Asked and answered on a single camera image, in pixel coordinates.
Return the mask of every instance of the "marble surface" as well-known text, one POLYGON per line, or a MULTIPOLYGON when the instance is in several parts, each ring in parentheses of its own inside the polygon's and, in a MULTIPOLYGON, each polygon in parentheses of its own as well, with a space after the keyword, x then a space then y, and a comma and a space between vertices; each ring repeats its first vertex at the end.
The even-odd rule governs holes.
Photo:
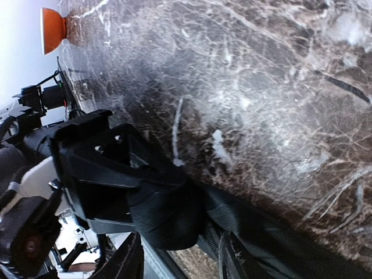
POLYGON ((83 109, 113 109, 194 179, 372 270, 371 1, 61 0, 60 11, 83 109))

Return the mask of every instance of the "orange object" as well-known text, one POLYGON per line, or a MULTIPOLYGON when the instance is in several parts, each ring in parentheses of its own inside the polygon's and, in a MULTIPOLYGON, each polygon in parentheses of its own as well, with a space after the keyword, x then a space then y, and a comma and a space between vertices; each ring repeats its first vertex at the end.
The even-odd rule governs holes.
POLYGON ((40 11, 41 44, 44 54, 54 51, 67 37, 66 19, 48 8, 40 11))

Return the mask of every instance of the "brown marble countertop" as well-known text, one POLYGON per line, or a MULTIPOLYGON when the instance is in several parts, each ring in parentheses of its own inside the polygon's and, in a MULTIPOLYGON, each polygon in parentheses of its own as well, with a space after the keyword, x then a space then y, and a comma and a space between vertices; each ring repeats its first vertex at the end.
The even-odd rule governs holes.
POLYGON ((371 1, 61 0, 60 11, 83 109, 113 109, 194 179, 372 270, 371 1))

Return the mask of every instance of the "white wall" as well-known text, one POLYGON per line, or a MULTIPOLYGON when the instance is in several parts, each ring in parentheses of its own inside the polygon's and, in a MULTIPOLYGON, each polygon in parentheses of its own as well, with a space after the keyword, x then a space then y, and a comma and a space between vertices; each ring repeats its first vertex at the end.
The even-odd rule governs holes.
MULTIPOLYGON (((40 8, 58 10, 57 0, 0 0, 0 106, 20 89, 39 83, 57 69, 58 50, 44 55, 41 48, 40 8)), ((47 120, 64 117, 63 109, 47 120)))

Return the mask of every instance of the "orange cup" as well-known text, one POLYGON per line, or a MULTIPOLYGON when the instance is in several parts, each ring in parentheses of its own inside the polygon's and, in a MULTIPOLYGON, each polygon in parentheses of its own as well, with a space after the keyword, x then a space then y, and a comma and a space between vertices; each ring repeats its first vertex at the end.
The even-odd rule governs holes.
POLYGON ((44 54, 54 51, 67 37, 66 18, 48 8, 40 10, 41 45, 44 54))

